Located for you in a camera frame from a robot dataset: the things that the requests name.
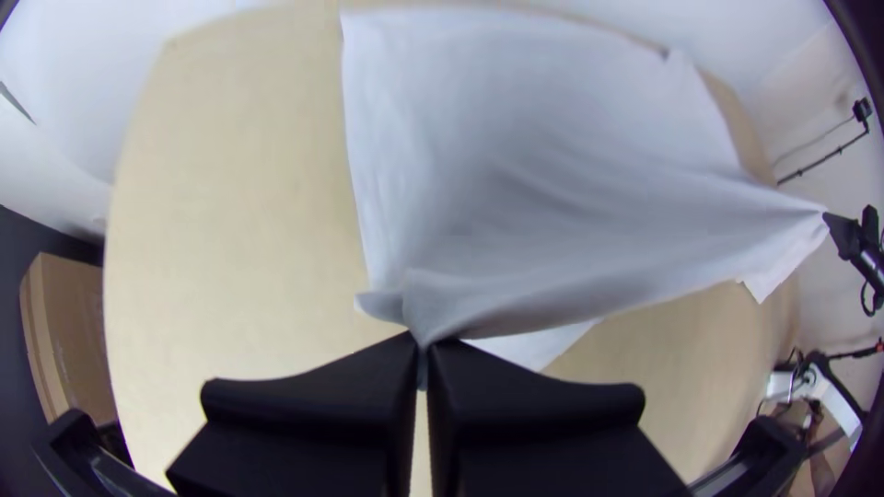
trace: white cloth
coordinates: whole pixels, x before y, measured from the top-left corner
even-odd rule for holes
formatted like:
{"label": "white cloth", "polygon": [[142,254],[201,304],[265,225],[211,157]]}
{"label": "white cloth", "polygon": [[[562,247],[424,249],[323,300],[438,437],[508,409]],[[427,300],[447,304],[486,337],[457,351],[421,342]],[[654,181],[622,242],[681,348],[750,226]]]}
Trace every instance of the white cloth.
{"label": "white cloth", "polygon": [[357,304],[422,346],[563,327],[477,342],[541,369],[613,312],[733,280],[761,301],[828,233],[742,170],[679,52],[472,7],[342,27]]}

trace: cardboard box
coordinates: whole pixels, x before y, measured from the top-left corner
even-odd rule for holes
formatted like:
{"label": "cardboard box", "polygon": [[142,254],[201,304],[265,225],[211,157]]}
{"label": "cardboard box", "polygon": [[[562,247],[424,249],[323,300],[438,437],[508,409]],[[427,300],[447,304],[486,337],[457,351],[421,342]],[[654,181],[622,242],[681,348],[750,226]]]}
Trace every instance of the cardboard box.
{"label": "cardboard box", "polygon": [[97,426],[116,422],[101,268],[40,254],[21,282],[19,300],[30,371],[46,421],[78,408]]}

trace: table surface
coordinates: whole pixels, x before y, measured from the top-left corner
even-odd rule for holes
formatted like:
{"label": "table surface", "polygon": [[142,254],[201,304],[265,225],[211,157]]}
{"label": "table surface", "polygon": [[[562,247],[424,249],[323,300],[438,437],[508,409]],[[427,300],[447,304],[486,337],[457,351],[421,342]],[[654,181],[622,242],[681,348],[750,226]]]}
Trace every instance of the table surface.
{"label": "table surface", "polygon": [[[401,331],[353,306],[367,277],[338,9],[298,2],[172,40],[131,120],[111,207],[106,335],[122,428],[152,480],[167,484],[202,426],[207,379],[290,376]],[[704,77],[744,166],[772,182],[737,98]],[[626,313],[545,372],[641,385],[643,428],[692,480],[729,454],[754,412],[790,295],[758,306],[732,283]],[[423,396],[417,416],[413,495],[429,495]]]}

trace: black cable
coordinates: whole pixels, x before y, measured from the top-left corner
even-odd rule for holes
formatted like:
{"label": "black cable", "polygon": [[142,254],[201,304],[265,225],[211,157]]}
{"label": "black cable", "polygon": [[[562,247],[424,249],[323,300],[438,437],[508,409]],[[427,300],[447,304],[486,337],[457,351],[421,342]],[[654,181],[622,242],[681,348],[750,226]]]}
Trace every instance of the black cable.
{"label": "black cable", "polygon": [[868,124],[866,125],[866,130],[863,131],[862,133],[860,133],[856,138],[854,138],[853,140],[847,142],[846,144],[839,145],[838,148],[836,148],[833,152],[830,152],[828,155],[826,155],[826,156],[823,157],[822,159],[820,159],[820,160],[814,162],[813,164],[811,164],[811,165],[809,165],[809,166],[806,166],[806,167],[804,167],[804,168],[801,168],[801,169],[795,171],[794,173],[792,173],[792,174],[786,176],[786,177],[783,178],[783,179],[779,179],[778,181],[776,181],[776,186],[780,186],[780,185],[782,185],[783,183],[787,183],[788,181],[791,181],[792,179],[795,179],[795,178],[801,178],[802,176],[804,176],[804,173],[806,173],[806,172],[810,171],[811,169],[813,169],[813,168],[819,166],[820,164],[826,162],[827,160],[831,159],[831,158],[834,157],[834,156],[839,156],[839,155],[841,155],[841,154],[844,152],[844,149],[845,149],[845,148],[847,148],[848,146],[850,146],[850,145],[852,145],[852,144],[855,144],[856,142],[859,141],[860,138],[862,138],[863,136],[866,136],[867,134],[869,134]]}
{"label": "black cable", "polygon": [[832,126],[829,129],[829,131],[821,134],[820,136],[817,136],[813,140],[810,140],[809,142],[801,144],[801,145],[793,148],[792,150],[789,150],[785,154],[782,154],[781,156],[776,158],[776,160],[773,162],[773,164],[771,164],[771,169],[775,168],[777,164],[783,162],[783,160],[785,160],[787,157],[793,155],[795,152],[799,152],[801,150],[804,150],[805,148],[807,148],[813,144],[818,144],[819,142],[822,141],[823,138],[825,138],[826,136],[829,136],[832,133],[835,133],[838,130],[838,128],[841,128],[842,126],[844,126],[845,124],[847,124],[848,122],[853,121],[853,120],[854,120],[854,116],[850,116],[849,118],[845,119],[844,121],[841,121],[838,124],[835,124],[834,126]]}
{"label": "black cable", "polygon": [[[884,228],[881,229],[881,236],[878,239],[878,250],[884,251]],[[859,289],[859,304],[863,307],[863,312],[866,316],[872,318],[875,316],[875,313],[878,312],[878,309],[875,305],[875,297],[872,297],[872,308],[869,309],[866,307],[866,287],[868,287],[868,280],[863,283],[863,287]]]}

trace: wooden table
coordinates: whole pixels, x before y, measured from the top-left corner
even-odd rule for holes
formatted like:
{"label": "wooden table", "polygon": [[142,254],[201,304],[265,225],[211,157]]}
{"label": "wooden table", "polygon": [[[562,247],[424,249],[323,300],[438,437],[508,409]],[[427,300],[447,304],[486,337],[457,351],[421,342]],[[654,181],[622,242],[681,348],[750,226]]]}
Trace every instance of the wooden table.
{"label": "wooden table", "polygon": [[[338,6],[298,2],[171,41],[145,85],[113,194],[105,313],[118,412],[148,478],[166,483],[203,424],[205,380],[289,376],[401,330],[354,312],[367,279],[340,49]],[[744,163],[773,179],[733,93],[707,80]],[[649,436],[692,479],[754,410],[780,300],[765,310],[728,284],[629,313],[548,373],[638,382]],[[429,494],[424,412],[420,397],[413,495]]]}

